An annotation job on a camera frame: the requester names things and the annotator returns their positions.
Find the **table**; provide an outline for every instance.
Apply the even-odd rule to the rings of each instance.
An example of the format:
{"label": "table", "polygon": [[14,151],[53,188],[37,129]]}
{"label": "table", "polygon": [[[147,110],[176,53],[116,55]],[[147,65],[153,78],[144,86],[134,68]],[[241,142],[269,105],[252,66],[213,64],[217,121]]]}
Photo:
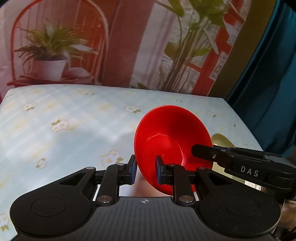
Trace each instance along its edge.
{"label": "table", "polygon": [[[0,240],[16,235],[9,209],[24,193],[87,166],[127,163],[142,117],[161,105],[190,110],[213,136],[261,150],[220,98],[90,85],[33,85],[8,91],[0,105]],[[162,195],[138,172],[120,195]]]}

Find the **white flower pot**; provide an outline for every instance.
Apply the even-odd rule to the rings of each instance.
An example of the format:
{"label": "white flower pot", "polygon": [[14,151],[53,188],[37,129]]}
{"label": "white flower pot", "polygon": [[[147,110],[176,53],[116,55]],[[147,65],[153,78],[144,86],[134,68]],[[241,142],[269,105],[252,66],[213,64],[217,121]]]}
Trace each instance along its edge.
{"label": "white flower pot", "polygon": [[66,60],[42,61],[34,60],[32,73],[41,80],[61,80]]}

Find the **chair backrest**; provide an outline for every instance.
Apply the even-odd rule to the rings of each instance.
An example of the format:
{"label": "chair backrest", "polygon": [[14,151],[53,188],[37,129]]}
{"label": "chair backrest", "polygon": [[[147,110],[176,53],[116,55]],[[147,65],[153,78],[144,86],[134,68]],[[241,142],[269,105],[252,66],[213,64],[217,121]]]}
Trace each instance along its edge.
{"label": "chair backrest", "polygon": [[83,67],[98,81],[103,71],[103,61],[108,51],[108,23],[104,13],[91,0],[35,0],[16,18],[11,33],[11,66],[13,80],[20,75],[30,73],[32,62],[23,64],[25,56],[16,49],[30,44],[28,33],[24,29],[41,30],[44,20],[54,26],[78,28],[79,37],[88,41],[88,47],[98,52],[82,53],[81,59],[72,58],[71,67]]}

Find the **flower pattern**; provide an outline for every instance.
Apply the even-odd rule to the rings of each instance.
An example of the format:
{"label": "flower pattern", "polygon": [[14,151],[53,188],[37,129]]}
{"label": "flower pattern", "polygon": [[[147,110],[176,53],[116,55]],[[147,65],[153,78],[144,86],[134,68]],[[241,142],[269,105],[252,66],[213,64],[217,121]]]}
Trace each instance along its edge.
{"label": "flower pattern", "polygon": [[6,229],[9,230],[8,227],[9,218],[5,213],[0,213],[0,229],[4,232]]}
{"label": "flower pattern", "polygon": [[134,104],[134,105],[126,105],[126,111],[130,112],[130,113],[137,113],[137,112],[141,112],[141,109],[136,104]]}
{"label": "flower pattern", "polygon": [[70,122],[68,120],[60,120],[58,119],[56,122],[52,122],[52,132],[56,133],[60,130],[67,130],[70,126]]}
{"label": "flower pattern", "polygon": [[36,168],[43,169],[46,167],[46,160],[45,158],[41,158],[36,165]]}
{"label": "flower pattern", "polygon": [[103,166],[121,163],[123,160],[124,158],[120,156],[120,153],[117,150],[111,150],[108,154],[101,156],[101,164]]}
{"label": "flower pattern", "polygon": [[23,111],[29,111],[29,110],[32,110],[34,109],[36,106],[36,103],[35,102],[32,102],[32,103],[28,103],[28,104],[25,104],[22,108]]}
{"label": "flower pattern", "polygon": [[212,111],[207,111],[207,113],[213,118],[217,117],[217,115],[215,115]]}

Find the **crosshair logo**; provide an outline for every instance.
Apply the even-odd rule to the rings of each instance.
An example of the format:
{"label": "crosshair logo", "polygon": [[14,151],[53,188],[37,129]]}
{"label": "crosshair logo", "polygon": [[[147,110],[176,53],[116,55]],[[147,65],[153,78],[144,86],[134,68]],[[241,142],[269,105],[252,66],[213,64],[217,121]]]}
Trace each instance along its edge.
{"label": "crosshair logo", "polygon": [[143,199],[143,200],[141,200],[141,203],[144,203],[144,204],[146,204],[146,203],[148,203],[148,202],[151,202],[151,201],[149,201],[148,199]]}

